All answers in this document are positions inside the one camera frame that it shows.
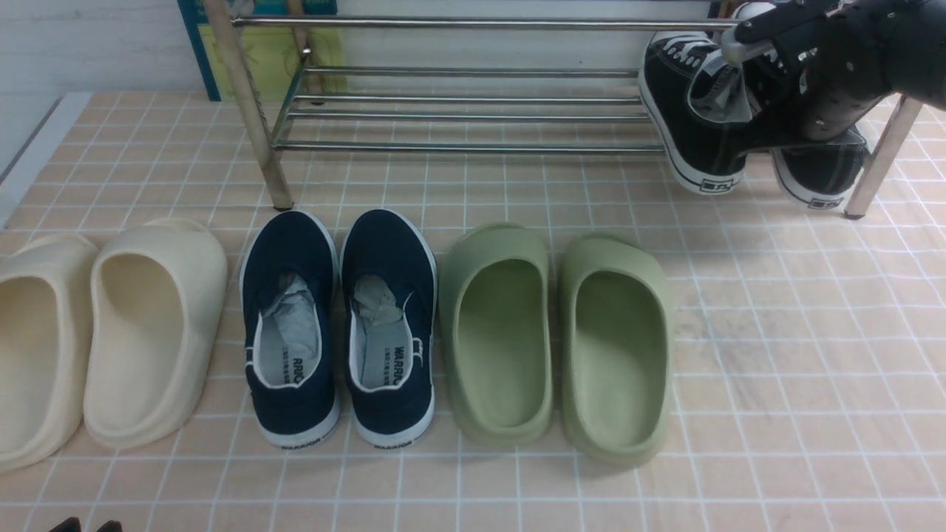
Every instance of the green slide sandal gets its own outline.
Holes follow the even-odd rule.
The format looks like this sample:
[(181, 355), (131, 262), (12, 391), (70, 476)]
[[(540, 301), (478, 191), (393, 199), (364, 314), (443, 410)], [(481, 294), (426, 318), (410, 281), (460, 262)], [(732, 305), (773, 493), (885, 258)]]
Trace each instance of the green slide sandal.
[(566, 251), (558, 296), (566, 434), (593, 458), (646, 463), (663, 444), (671, 395), (666, 275), (630, 242), (595, 233)]
[(440, 276), (447, 388), (471, 440), (511, 447), (552, 419), (549, 255), (533, 231), (484, 225), (450, 250)]

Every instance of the white shoe lace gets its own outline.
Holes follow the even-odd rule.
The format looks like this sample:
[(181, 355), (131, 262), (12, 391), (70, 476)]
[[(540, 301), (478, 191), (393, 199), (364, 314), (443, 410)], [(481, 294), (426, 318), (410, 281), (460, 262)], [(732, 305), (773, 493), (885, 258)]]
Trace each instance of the white shoe lace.
[(687, 66), (697, 67), (700, 65), (702, 58), (692, 56), (690, 55), (690, 52), (694, 48), (702, 48), (706, 46), (716, 46), (716, 44), (706, 37), (701, 37), (698, 35), (685, 35), (668, 39), (663, 46), (663, 50), (679, 62), (682, 62)]

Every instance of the pink tiled floor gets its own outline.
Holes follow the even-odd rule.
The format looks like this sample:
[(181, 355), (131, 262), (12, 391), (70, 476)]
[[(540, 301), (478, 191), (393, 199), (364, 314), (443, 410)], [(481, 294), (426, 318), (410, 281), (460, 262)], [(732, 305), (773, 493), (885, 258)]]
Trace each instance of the pink tiled floor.
[[(888, 112), (871, 114), (869, 135)], [(260, 436), (248, 401), (233, 285), (210, 377), (184, 428), (126, 452), (99, 447), (80, 428), (53, 457), (0, 476), (0, 531), (45, 531), (70, 515), (93, 529), (117, 519), (131, 532), (941, 530), (944, 120), (923, 111), (859, 222), (791, 204), (761, 156), (737, 190), (707, 199), (682, 190), (663, 160), (288, 154), (298, 207), (338, 241), (361, 212), (384, 205), (412, 219), (438, 254), (496, 220), (534, 227), (554, 252), (603, 229), (654, 253), (678, 306), (664, 451), (638, 470), (615, 470), (576, 453), (557, 420), (515, 452), (483, 448), (460, 436), (441, 392), (430, 432), (401, 452), (369, 447), (347, 413), (323, 445), (280, 452)], [(295, 132), (654, 136), (649, 126), (363, 122)], [(233, 271), (274, 214), (267, 201), (234, 106), (200, 95), (99, 94), (0, 232), (0, 256), (54, 231), (101, 245), (170, 215), (209, 224)], [(442, 391), (439, 367), (435, 360)]]

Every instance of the metal rod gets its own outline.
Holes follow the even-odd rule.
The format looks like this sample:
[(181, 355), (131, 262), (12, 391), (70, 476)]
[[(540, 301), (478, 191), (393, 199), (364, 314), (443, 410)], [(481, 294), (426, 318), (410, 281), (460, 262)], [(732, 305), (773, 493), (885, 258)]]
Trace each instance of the metal rod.
[(303, 78), (306, 73), (306, 62), (308, 62), (311, 54), (312, 50), (305, 48), (302, 51), (302, 56), (299, 58), (299, 66), (296, 68), (296, 73), (292, 76), (292, 81), (289, 82), (289, 90), (286, 92), (286, 97), (283, 98), (283, 106), (279, 109), (279, 116), (276, 118), (275, 125), (272, 126), (272, 138), (274, 142), (279, 142), (283, 138), (283, 131), (287, 126), (291, 128), (292, 121), (288, 120), (289, 113), (292, 110), (292, 106), (295, 104), (295, 97), (299, 93), (299, 87), (303, 83)]
[(407, 29), (528, 29), (528, 30), (623, 30), (623, 31), (724, 31), (736, 26), (731, 20), (646, 20), (646, 19), (487, 19), (442, 17), (357, 17), (357, 16), (269, 16), (245, 15), (234, 26), (262, 27), (374, 27)]
[[(292, 16), (306, 16), (306, 9), (302, 5), (302, 0), (285, 0), (286, 2), (286, 11)], [(310, 50), (308, 54), (309, 66), (315, 66), (315, 44), (309, 39), (309, 28), (305, 27), (294, 27), (292, 29), (292, 38), (296, 43), (296, 51), (299, 52), (299, 59), (301, 60), (303, 55), (306, 53), (306, 50)], [(321, 76), (306, 76), (302, 79), (302, 86), (306, 92), (321, 92), (322, 91), (322, 77)]]
[(311, 74), (337, 76), (414, 76), (416, 78), (636, 78), (634, 69), (426, 68), (413, 66), (316, 66)]
[(277, 150), (285, 151), (355, 151), (386, 153), (494, 153), (527, 155), (663, 155), (663, 146), (556, 146), (552, 145), (516, 145), (516, 144), (396, 144), (370, 142), (315, 142), (287, 141), (275, 145)]
[(861, 179), (857, 181), (850, 200), (844, 207), (845, 218), (860, 220), (867, 214), (867, 208), (874, 201), (874, 196), (877, 195), (922, 108), (923, 104), (919, 101), (906, 96), (900, 97), (890, 119), (887, 120), (880, 140), (877, 141), (877, 147), (864, 165)]
[(263, 171), (263, 179), (266, 180), (272, 206), (277, 210), (291, 209), (292, 194), (289, 191), (289, 184), (279, 164), (279, 156), (272, 148), (270, 129), (263, 115), (263, 107), (259, 103), (253, 76), (246, 63), (237, 30), (233, 27), (226, 0), (204, 0), (203, 5), (207, 12), (207, 20), (217, 40), (220, 58), (230, 76), (236, 95), (236, 106), (243, 116), (246, 134), (253, 145), (256, 162)]
[(298, 95), (297, 101), (341, 101), (354, 103), (423, 103), (423, 104), (479, 104), (493, 105), (640, 105), (637, 97), (505, 97), (505, 96), (401, 96), (373, 94), (318, 94)]
[(289, 118), (316, 120), (407, 120), (413, 122), (519, 122), (519, 123), (612, 123), (650, 122), (645, 113), (632, 115), (473, 115), (447, 113), (358, 113), (349, 111), (289, 111)]

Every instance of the shoe insole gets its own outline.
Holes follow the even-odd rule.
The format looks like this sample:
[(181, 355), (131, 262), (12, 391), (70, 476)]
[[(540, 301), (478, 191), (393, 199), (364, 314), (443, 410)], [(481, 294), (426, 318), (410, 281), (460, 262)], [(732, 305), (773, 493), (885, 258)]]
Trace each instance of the shoe insole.
[(607, 447), (644, 441), (657, 426), (666, 380), (656, 299), (632, 278), (599, 272), (579, 288), (575, 315), (575, 402), (588, 435)]
[(322, 359), (317, 336), (319, 331), (309, 331), (306, 346), (295, 346), (284, 337), (275, 316), (262, 320), (260, 352), (256, 355), (256, 363), (263, 383), (268, 386), (299, 384), (312, 375)]
[(45, 281), (0, 283), (0, 452), (21, 448), (46, 418), (59, 358), (56, 295)]
[(404, 320), (367, 326), (359, 380), (369, 390), (397, 386), (411, 371), (411, 338)]
[(181, 353), (184, 314), (173, 279), (148, 257), (119, 255), (101, 265), (95, 409), (124, 429), (154, 411)]
[(455, 346), (470, 408), (498, 427), (517, 427), (545, 397), (547, 287), (533, 264), (504, 260), (477, 274), (464, 293)]

